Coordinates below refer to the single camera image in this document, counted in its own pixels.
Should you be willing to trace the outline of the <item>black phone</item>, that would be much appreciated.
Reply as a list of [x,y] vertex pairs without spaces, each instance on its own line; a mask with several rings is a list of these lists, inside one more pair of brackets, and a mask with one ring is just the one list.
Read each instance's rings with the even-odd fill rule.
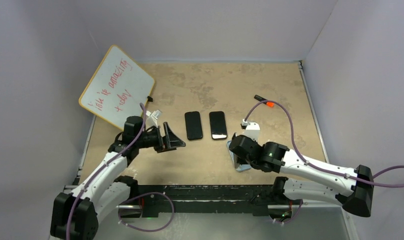
[[203,138],[201,115],[199,111],[189,111],[184,114],[186,136],[190,141]]

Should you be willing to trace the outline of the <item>black phone case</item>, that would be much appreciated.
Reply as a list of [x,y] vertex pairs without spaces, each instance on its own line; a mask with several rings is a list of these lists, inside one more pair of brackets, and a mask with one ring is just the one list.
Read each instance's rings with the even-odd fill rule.
[[213,140],[225,140],[228,137],[225,113],[212,111],[209,113],[210,133]]

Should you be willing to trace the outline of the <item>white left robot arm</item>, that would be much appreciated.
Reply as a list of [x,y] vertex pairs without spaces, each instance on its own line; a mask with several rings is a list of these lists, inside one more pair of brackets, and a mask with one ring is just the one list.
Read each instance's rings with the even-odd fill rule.
[[140,193],[137,180],[121,176],[139,154],[140,149],[153,148],[164,153],[185,147],[167,122],[163,123],[165,135],[159,126],[145,127],[146,119],[129,116],[123,132],[115,137],[99,166],[70,193],[59,193],[53,203],[50,235],[63,240],[92,240],[99,223],[120,204],[143,205],[146,196]]

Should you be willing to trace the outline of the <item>light blue phone case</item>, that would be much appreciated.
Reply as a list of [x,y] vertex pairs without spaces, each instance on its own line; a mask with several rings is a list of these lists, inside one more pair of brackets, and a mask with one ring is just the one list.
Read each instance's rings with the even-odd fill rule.
[[227,146],[227,150],[230,154],[231,163],[232,163],[232,166],[234,167],[234,169],[237,172],[244,172],[244,171],[250,170],[252,167],[247,162],[245,162],[242,158],[238,157],[235,153],[233,153],[231,150],[229,150],[231,142],[232,141],[229,140],[226,143],[226,146]]

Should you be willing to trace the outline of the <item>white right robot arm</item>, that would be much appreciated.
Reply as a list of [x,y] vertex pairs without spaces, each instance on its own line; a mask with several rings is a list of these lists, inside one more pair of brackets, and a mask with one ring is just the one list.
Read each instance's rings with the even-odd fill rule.
[[239,163],[265,173],[299,176],[305,181],[277,177],[270,196],[278,204],[285,201],[314,200],[342,207],[346,212],[368,218],[372,213],[374,187],[371,169],[341,167],[299,156],[293,149],[276,142],[263,145],[245,135],[233,137],[228,149]]

